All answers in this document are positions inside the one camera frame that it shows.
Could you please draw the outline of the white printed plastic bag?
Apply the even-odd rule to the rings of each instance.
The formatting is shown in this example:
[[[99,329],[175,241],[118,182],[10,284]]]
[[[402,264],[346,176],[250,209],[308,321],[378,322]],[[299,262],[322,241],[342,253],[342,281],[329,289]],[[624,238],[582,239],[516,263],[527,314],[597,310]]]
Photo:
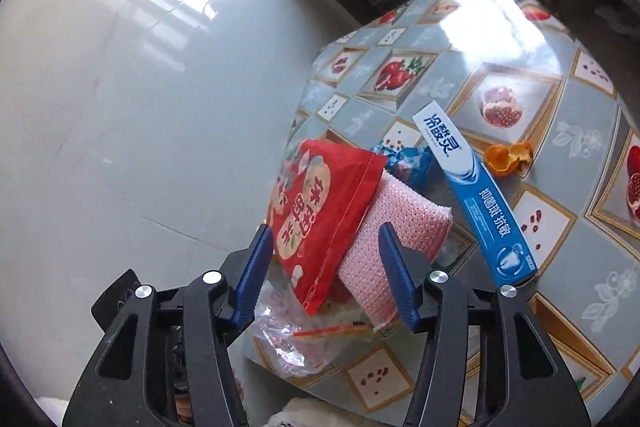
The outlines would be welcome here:
[[[326,300],[309,315],[290,284],[268,281],[250,335],[268,369],[284,378],[303,378],[324,371],[352,343],[371,339],[373,324],[349,294]]]

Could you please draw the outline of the blue plastic wrapper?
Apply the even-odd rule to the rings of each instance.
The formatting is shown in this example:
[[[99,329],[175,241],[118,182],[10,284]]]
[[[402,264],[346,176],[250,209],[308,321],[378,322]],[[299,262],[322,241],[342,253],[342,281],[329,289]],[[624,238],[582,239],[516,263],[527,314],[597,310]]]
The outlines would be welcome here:
[[[386,158],[385,170],[396,179],[420,192],[427,184],[427,173],[434,156],[426,145],[419,147],[401,147],[395,150],[378,142],[372,152]]]

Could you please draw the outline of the red rice bag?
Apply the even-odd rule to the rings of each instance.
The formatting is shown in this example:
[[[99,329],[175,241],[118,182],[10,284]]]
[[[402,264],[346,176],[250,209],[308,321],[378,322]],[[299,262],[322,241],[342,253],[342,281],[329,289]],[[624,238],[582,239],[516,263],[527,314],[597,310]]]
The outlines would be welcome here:
[[[326,140],[299,142],[285,159],[266,223],[274,253],[307,314],[316,314],[326,301],[385,166],[383,155]]]

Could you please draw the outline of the blue toothpaste box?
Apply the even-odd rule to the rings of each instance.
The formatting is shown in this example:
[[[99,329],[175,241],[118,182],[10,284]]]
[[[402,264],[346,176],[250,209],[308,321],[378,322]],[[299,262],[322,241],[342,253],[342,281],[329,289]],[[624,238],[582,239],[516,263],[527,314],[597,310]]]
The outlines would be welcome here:
[[[536,261],[480,156],[437,102],[425,105],[413,121],[456,195],[495,283],[528,282],[538,271]]]

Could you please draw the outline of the orange peel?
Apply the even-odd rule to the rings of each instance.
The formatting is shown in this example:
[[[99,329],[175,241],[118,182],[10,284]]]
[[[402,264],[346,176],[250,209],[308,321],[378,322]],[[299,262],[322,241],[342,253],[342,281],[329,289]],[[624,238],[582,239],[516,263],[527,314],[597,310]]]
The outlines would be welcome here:
[[[484,153],[484,165],[495,178],[510,176],[521,165],[528,166],[532,161],[533,147],[528,141],[511,145],[492,144]]]

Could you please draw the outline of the fruit-pattern tablecloth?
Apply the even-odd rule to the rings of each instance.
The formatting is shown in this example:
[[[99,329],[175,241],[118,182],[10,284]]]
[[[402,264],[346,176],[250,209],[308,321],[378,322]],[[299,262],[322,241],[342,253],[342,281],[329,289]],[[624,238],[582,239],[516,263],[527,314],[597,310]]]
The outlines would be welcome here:
[[[492,177],[536,275],[495,283],[435,158],[420,192],[385,170],[326,297],[351,295],[371,339],[303,378],[268,369],[250,332],[247,358],[388,425],[637,425],[639,129],[613,81],[536,0],[412,0],[322,51],[281,168],[306,139],[428,146],[413,116],[431,102],[483,164],[492,144],[533,147],[530,165]],[[390,292],[386,222],[431,262],[424,333]]]

